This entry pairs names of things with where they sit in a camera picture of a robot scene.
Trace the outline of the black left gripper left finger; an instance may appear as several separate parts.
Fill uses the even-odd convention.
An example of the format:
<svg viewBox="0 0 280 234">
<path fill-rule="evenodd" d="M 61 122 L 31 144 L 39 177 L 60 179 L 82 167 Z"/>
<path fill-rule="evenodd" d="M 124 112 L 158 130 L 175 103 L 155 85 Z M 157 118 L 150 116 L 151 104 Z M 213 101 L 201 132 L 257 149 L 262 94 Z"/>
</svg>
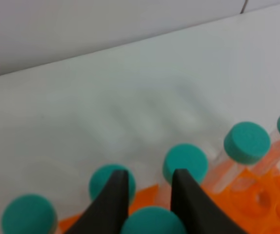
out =
<svg viewBox="0 0 280 234">
<path fill-rule="evenodd" d="M 102 191 L 67 234 L 119 234 L 128 218 L 128 171 L 114 170 Z"/>
</svg>

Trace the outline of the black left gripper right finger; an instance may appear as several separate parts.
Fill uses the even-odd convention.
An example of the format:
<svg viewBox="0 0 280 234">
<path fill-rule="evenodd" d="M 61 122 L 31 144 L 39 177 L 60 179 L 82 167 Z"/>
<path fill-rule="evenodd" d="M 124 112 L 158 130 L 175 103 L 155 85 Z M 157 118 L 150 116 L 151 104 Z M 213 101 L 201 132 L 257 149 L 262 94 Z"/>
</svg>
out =
<svg viewBox="0 0 280 234">
<path fill-rule="evenodd" d="M 173 173 L 171 211 L 189 234 L 246 233 L 214 203 L 187 169 Z"/>
</svg>

